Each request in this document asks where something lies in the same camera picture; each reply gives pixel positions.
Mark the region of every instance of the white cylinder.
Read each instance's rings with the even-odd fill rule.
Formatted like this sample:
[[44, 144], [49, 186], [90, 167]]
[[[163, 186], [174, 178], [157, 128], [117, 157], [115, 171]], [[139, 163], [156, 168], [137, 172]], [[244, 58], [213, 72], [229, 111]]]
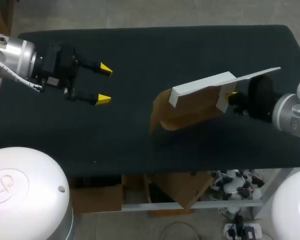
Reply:
[[287, 178], [276, 191], [272, 222], [280, 240], [300, 240], [300, 172]]
[[74, 238], [69, 185], [43, 152], [0, 149], [0, 240]]

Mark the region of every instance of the metal frame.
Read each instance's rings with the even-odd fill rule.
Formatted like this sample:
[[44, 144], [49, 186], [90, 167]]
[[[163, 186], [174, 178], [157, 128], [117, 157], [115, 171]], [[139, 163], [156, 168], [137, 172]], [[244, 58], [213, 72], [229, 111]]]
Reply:
[[[274, 194], [282, 182], [289, 176], [299, 172], [300, 168], [281, 168], [274, 179], [270, 182], [268, 188], [262, 195], [261, 199], [254, 200], [230, 200], [230, 201], [198, 201], [191, 209], [212, 209], [227, 207], [252, 207], [253, 219], [262, 219], [268, 215], [272, 206]], [[141, 203], [122, 205], [122, 212], [133, 211], [151, 211], [151, 210], [174, 210], [183, 209], [177, 202], [162, 203]]]

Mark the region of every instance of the white cable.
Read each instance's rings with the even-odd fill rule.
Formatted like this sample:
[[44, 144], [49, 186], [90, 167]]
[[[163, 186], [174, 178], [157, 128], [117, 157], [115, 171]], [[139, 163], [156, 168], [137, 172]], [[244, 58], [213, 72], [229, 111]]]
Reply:
[[200, 239], [199, 233], [198, 233], [198, 232], [197, 232], [190, 224], [185, 223], [185, 222], [183, 222], [183, 221], [175, 221], [175, 222], [172, 222], [172, 223], [168, 224], [168, 225], [163, 229], [163, 231], [162, 231], [162, 233], [161, 233], [161, 236], [160, 236], [159, 240], [163, 240], [164, 237], [165, 237], [165, 235], [166, 235], [166, 233], [167, 233], [167, 230], [168, 230], [171, 226], [176, 225], [176, 224], [182, 224], [182, 225], [188, 226], [188, 227], [194, 232], [194, 234], [195, 234], [195, 239], [196, 239], [196, 240], [199, 240], [199, 239]]
[[9, 67], [4, 65], [2, 62], [0, 62], [0, 68], [3, 69], [4, 71], [6, 71], [8, 74], [10, 74], [13, 77], [14, 81], [22, 83], [24, 85], [27, 85], [29, 88], [31, 88], [37, 92], [40, 92], [39, 89], [42, 89], [42, 86], [40, 86], [38, 84], [34, 84], [32, 82], [29, 82], [29, 81], [23, 79], [22, 77], [18, 76], [14, 71], [12, 71]]

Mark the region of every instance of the power strip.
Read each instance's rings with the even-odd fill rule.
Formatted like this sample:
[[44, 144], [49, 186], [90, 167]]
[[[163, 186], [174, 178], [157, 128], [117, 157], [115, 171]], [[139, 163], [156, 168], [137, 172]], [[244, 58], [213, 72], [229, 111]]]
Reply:
[[[262, 231], [261, 231], [261, 226], [258, 223], [243, 223], [245, 227], [253, 227], [254, 228], [254, 234], [255, 234], [255, 239], [260, 240], [262, 239]], [[224, 226], [222, 230], [222, 235], [226, 237], [228, 240], [233, 240], [232, 236], [229, 236], [228, 230], [229, 229], [234, 229], [236, 230], [236, 224], [228, 223]], [[240, 236], [235, 236], [235, 240], [242, 240]]]

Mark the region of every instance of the black cloth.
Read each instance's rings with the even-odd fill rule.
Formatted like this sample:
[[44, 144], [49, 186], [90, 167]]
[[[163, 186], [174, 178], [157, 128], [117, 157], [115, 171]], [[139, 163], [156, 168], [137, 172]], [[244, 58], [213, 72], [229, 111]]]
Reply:
[[[163, 90], [230, 71], [240, 77], [272, 67], [279, 93], [295, 93], [300, 48], [282, 25], [58, 30], [23, 33], [42, 53], [73, 45], [113, 70], [108, 79], [80, 70], [77, 89], [112, 97], [94, 107], [36, 93], [9, 80], [0, 87], [0, 148], [29, 147], [54, 158], [68, 176], [300, 167], [300, 138], [271, 123], [225, 115], [149, 136], [153, 100]], [[237, 84], [247, 92], [249, 81]]]

